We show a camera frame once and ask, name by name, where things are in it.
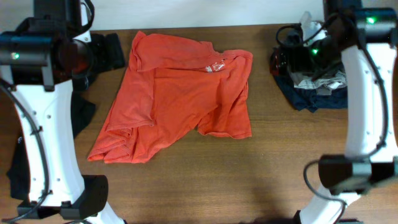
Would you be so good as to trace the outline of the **orange t-shirt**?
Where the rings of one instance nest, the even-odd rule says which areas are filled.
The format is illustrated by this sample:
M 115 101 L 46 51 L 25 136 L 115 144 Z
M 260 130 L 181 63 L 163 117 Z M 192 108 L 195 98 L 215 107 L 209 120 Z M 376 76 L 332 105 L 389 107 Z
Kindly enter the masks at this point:
M 252 53 L 138 32 L 129 64 L 89 161 L 145 163 L 191 130 L 245 139 Z

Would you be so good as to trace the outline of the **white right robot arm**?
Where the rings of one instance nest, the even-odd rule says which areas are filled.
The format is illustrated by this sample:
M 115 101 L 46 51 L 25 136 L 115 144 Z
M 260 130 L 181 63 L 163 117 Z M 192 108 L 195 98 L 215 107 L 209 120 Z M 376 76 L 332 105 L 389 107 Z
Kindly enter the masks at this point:
M 313 162 L 320 186 L 291 223 L 343 223 L 348 206 L 371 189 L 397 179 L 392 81 L 397 58 L 395 10 L 366 8 L 361 1 L 325 1 L 327 36 L 304 36 L 311 54 L 339 56 L 348 87 L 345 153 Z

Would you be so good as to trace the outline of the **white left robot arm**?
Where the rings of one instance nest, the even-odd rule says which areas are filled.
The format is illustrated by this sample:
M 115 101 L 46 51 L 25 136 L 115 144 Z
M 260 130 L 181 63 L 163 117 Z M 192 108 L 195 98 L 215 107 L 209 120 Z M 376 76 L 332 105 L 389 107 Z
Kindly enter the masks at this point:
M 91 1 L 35 1 L 34 15 L 1 34 L 1 90 L 16 107 L 30 172 L 17 223 L 60 215 L 68 223 L 122 223 L 104 175 L 78 167 L 71 121 L 73 80 L 89 72 Z

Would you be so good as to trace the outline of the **navy blue garment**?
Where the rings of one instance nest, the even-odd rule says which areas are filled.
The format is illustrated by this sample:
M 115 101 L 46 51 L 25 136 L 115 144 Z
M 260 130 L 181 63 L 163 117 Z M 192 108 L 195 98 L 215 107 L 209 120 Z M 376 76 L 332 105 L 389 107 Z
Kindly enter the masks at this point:
M 333 90 L 331 95 L 318 95 L 316 90 L 305 90 L 294 87 L 287 76 L 273 76 L 277 86 L 291 106 L 298 110 L 307 109 L 314 113 L 318 109 L 347 109 L 347 87 Z

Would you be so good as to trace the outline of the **grey patterned garment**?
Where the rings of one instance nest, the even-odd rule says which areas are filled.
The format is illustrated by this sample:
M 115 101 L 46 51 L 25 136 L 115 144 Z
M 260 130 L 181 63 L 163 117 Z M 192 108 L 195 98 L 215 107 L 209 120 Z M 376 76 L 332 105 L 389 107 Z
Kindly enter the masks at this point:
M 346 75 L 341 71 L 317 79 L 313 79 L 305 73 L 291 73 L 289 76 L 295 88 L 315 90 L 316 94 L 323 96 L 331 95 L 333 91 L 347 87 Z

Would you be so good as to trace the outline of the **black garment on left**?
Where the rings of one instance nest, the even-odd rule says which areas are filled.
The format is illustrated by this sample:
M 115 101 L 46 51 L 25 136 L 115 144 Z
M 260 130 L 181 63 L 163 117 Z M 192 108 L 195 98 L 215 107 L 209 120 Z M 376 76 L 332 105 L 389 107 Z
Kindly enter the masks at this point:
M 89 89 L 100 73 L 125 67 L 121 42 L 116 33 L 91 34 L 91 42 L 83 44 L 79 51 L 78 77 L 73 79 L 71 105 L 74 137 L 90 124 L 96 111 L 96 105 L 84 99 L 81 93 Z M 10 181 L 11 197 L 18 200 L 27 199 L 30 174 L 22 134 L 17 138 L 11 167 L 6 175 Z

